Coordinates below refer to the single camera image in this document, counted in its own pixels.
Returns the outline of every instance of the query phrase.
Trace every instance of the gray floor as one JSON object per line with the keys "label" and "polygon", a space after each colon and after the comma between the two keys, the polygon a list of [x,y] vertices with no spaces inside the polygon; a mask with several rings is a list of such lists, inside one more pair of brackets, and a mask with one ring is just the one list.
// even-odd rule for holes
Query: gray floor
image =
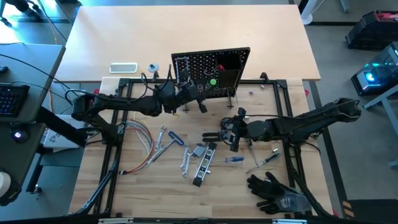
{"label": "gray floor", "polygon": [[[64,18],[59,8],[51,0],[43,1],[48,14],[52,18]],[[397,10],[394,0],[348,0],[351,12],[345,14],[341,10],[339,0],[325,0],[322,6],[314,12],[314,21],[358,21],[363,14],[376,9]],[[188,0],[84,0],[82,5],[170,5],[170,4],[288,4],[288,0],[218,0],[218,1],[188,1]],[[75,17],[77,4],[64,4],[70,17]],[[18,22],[23,16],[12,6],[7,6],[5,15],[13,23],[13,28],[0,24],[0,42],[27,42],[35,44],[54,44],[54,39],[48,24]],[[64,36],[68,36],[71,25],[56,24]],[[322,27],[308,26],[306,31],[310,40],[322,80],[317,83],[323,104],[345,96],[361,100],[361,105],[369,98],[360,98],[355,93],[349,78],[372,59],[377,53],[360,50],[348,50],[344,36],[352,27]],[[58,43],[65,41],[57,34]],[[72,84],[72,88],[92,91],[99,84]],[[62,93],[59,85],[53,85],[53,91]],[[54,96],[55,112],[59,113],[68,105]],[[311,95],[308,103],[314,109]],[[349,199],[398,198],[398,171],[391,170],[387,162],[398,159],[397,136],[382,108],[372,111],[363,110],[362,117],[355,123],[334,124],[330,127],[336,156],[340,166],[346,193]],[[322,163],[333,208],[341,213],[336,197],[334,181],[331,175],[325,147],[322,139],[318,144],[322,150]],[[21,218],[39,218],[64,215],[68,211],[78,168],[52,167],[44,168],[39,184],[44,190],[41,195],[21,193],[18,200],[6,207],[0,208],[1,220]]]}

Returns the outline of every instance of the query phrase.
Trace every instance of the wooden work surface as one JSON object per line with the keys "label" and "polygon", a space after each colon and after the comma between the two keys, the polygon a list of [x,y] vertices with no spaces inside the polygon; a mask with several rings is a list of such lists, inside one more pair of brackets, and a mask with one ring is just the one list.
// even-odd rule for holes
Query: wooden work surface
{"label": "wooden work surface", "polygon": [[56,77],[100,82],[111,63],[136,62],[128,76],[148,74],[150,63],[166,77],[172,53],[250,47],[243,79],[320,75],[296,5],[82,6]]}
{"label": "wooden work surface", "polygon": [[[118,78],[103,78],[101,92],[113,94],[118,86]],[[301,80],[291,80],[289,84],[290,100],[294,115],[308,111]],[[133,96],[138,97],[144,91],[142,84],[134,84]],[[165,125],[168,131],[174,131],[191,146],[201,142],[205,132],[220,130],[221,118],[237,114],[238,107],[243,107],[248,114],[277,114],[272,87],[261,90],[259,85],[243,85],[238,87],[238,103],[233,109],[227,108],[227,99],[209,99],[204,104],[207,113],[200,113],[196,102],[191,102],[191,109],[184,113],[178,109],[179,116],[162,113],[156,118],[136,113],[136,118],[145,122],[157,140],[160,127]],[[102,111],[101,116],[111,120],[113,111]],[[163,136],[162,143],[167,144],[170,138]],[[265,171],[272,172],[277,179],[288,185],[287,171],[282,145],[278,142],[255,142],[254,148],[259,159],[265,159],[272,149],[279,148],[282,156],[268,165],[253,172],[259,178],[265,177]],[[75,212],[88,200],[98,185],[99,174],[104,157],[105,147],[100,143],[92,144],[85,149],[81,162],[70,212]],[[123,216],[152,218],[267,218],[279,217],[283,214],[267,215],[256,207],[261,199],[253,195],[247,187],[249,175],[245,171],[255,166],[254,159],[244,141],[239,145],[239,152],[231,152],[229,146],[218,143],[213,160],[243,155],[243,163],[235,165],[217,164],[210,167],[211,174],[206,175],[201,187],[192,185],[200,160],[190,161],[189,175],[182,177],[180,166],[184,148],[172,145],[154,163],[136,173],[119,175],[114,193],[112,214],[122,212]],[[135,131],[127,131],[121,154],[119,170],[132,169],[146,157],[146,150],[139,141]],[[331,212],[331,204],[326,186],[325,176],[319,153],[311,146],[302,147],[302,160],[308,188],[325,210]],[[105,190],[103,206],[108,190]]]}

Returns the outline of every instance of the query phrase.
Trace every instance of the screwdriver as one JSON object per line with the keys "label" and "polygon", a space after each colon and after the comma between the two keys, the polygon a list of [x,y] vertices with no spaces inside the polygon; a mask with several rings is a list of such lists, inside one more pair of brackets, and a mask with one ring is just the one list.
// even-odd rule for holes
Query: screwdriver
{"label": "screwdriver", "polygon": [[253,167],[252,169],[249,169],[248,171],[246,171],[246,174],[260,168],[260,166],[267,164],[269,161],[274,160],[274,159],[278,158],[279,156],[280,156],[280,152],[278,152],[278,149],[272,150],[272,154],[267,159],[260,162],[257,166]]}
{"label": "screwdriver", "polygon": [[233,156],[233,157],[227,157],[220,161],[212,161],[212,162],[241,162],[243,160],[244,160],[243,156]]}

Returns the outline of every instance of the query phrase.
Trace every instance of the work glove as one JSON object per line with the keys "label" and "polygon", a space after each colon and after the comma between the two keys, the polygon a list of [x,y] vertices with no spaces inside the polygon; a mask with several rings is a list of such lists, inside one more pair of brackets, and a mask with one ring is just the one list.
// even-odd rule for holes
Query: work glove
{"label": "work glove", "polygon": [[248,178],[248,187],[251,193],[260,198],[266,199],[265,202],[257,203],[261,211],[273,215],[279,212],[305,212],[311,210],[311,205],[307,198],[296,190],[286,187],[270,172],[266,172],[268,180],[261,180],[255,175]]}

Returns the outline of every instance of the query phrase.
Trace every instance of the light blue light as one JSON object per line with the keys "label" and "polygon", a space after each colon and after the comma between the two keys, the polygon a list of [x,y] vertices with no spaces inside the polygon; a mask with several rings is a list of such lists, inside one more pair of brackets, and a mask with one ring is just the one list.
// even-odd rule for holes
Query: light blue light
{"label": "light blue light", "polygon": [[367,81],[373,82],[374,81],[374,77],[372,73],[367,73],[366,74],[366,79]]}

